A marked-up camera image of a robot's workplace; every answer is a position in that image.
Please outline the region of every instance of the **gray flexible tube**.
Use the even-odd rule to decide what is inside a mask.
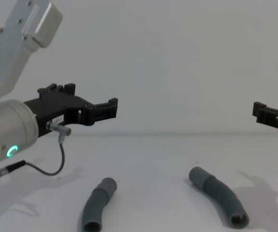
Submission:
[[[194,167],[189,179],[222,207],[232,228],[242,229],[249,224],[249,217],[235,193],[224,183],[200,167]]]
[[[102,229],[102,212],[117,189],[115,180],[105,178],[93,190],[82,213],[82,231],[99,232]]]

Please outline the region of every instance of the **robotic arm link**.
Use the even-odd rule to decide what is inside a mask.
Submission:
[[[50,45],[61,21],[62,14],[50,0],[17,0],[5,27],[0,29],[0,98],[14,89],[31,54]],[[117,99],[89,103],[75,95],[75,84],[51,84],[38,89],[38,93],[39,98],[30,101],[0,103],[0,161],[31,147],[51,131],[59,132],[64,161],[62,143],[71,133],[66,125],[92,126],[117,114]],[[41,171],[23,160],[0,169],[0,177],[23,165]]]

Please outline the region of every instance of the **white background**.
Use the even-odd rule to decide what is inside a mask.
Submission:
[[[0,0],[0,27],[15,0]],[[275,132],[252,105],[278,108],[278,1],[56,0],[63,22],[6,98],[77,84],[117,119],[77,133]]]

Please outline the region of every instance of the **cable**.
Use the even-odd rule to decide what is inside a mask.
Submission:
[[[62,168],[63,168],[63,166],[65,164],[65,151],[64,151],[63,145],[61,143],[59,144],[59,146],[60,146],[60,150],[61,150],[61,165],[60,165],[59,169],[56,172],[48,173],[48,172],[42,170],[41,168],[37,167],[36,165],[34,165],[32,163],[28,163],[28,162],[26,162],[25,165],[28,165],[29,167],[32,167],[32,168],[36,169],[37,171],[41,172],[44,175],[51,175],[51,176],[52,175],[57,175],[58,173],[61,172],[61,170],[62,170]]]

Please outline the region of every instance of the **white table surface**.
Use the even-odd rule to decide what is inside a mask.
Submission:
[[[278,135],[72,136],[55,177],[29,167],[0,180],[0,232],[79,232],[91,191],[105,177],[117,191],[103,232],[231,232],[221,211],[188,180],[200,165],[240,198],[250,224],[242,232],[278,232]],[[26,159],[60,165],[57,138],[46,136],[0,163]]]

